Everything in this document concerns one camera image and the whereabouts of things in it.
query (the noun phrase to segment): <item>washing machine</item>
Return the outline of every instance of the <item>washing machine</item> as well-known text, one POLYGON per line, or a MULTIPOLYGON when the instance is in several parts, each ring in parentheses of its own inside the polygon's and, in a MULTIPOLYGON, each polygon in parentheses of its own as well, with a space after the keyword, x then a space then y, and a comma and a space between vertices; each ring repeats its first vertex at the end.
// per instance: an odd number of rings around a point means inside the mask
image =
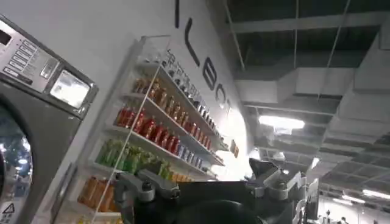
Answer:
POLYGON ((0 224, 32 221, 97 90, 0 15, 0 224))

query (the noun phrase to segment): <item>warning label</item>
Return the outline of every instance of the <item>warning label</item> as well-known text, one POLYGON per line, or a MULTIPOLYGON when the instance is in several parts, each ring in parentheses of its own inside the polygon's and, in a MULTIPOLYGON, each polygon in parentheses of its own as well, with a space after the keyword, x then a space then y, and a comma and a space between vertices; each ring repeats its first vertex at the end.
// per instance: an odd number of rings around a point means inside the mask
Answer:
POLYGON ((15 212, 15 206, 12 204, 8 205, 8 207, 2 212, 3 214, 11 214, 15 212))

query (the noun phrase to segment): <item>ceiling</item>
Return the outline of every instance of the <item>ceiling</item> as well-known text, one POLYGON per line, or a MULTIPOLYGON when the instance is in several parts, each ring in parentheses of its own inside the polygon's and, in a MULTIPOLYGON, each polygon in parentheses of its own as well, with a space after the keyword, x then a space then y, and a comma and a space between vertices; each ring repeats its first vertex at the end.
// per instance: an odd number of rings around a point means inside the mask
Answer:
POLYGON ((321 178, 323 194, 390 211, 361 194, 390 194, 390 1, 229 0, 229 13, 221 4, 212 19, 261 158, 283 152, 280 165, 321 178), (263 114, 305 127, 276 135, 263 114))

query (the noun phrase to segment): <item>washing machine door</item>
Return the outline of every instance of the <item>washing machine door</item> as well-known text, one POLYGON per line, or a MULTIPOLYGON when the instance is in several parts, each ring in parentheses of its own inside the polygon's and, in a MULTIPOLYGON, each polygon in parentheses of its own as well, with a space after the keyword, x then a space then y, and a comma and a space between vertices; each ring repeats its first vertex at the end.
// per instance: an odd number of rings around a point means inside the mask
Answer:
POLYGON ((0 224, 13 223, 32 182, 30 144, 22 128, 0 104, 0 224))

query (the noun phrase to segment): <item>ceiling light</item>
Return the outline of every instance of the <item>ceiling light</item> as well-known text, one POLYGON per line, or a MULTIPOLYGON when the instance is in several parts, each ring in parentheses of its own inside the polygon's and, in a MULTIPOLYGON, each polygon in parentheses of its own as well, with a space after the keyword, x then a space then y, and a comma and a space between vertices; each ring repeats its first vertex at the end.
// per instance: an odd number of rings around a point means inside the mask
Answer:
POLYGON ((28 161, 26 159, 19 159, 20 164, 26 164, 28 161))
POLYGON ((316 165, 318 164, 318 162, 319 162, 319 158, 314 157, 314 158, 313 158, 313 162, 311 162, 310 169, 316 167, 316 165))
POLYGON ((278 116, 261 115, 258 118, 261 124, 272 126, 275 128, 301 129, 305 126, 304 121, 278 116))
POLYGON ((350 201, 354 201, 354 202, 361 203, 361 204, 364 204, 366 202, 366 201, 364 201, 362 199, 354 198, 354 197, 351 197, 351 196, 348 196, 348 195, 343 195, 342 198, 345 199, 345 200, 350 200, 350 201))
POLYGON ((377 191, 370 191, 370 190, 364 189, 363 194, 365 194, 367 196, 374 196, 374 197, 384 198, 384 199, 390 200, 390 195, 384 194, 381 192, 377 192, 377 191))
POLYGON ((334 198, 333 201, 344 205, 353 205, 351 201, 334 198))

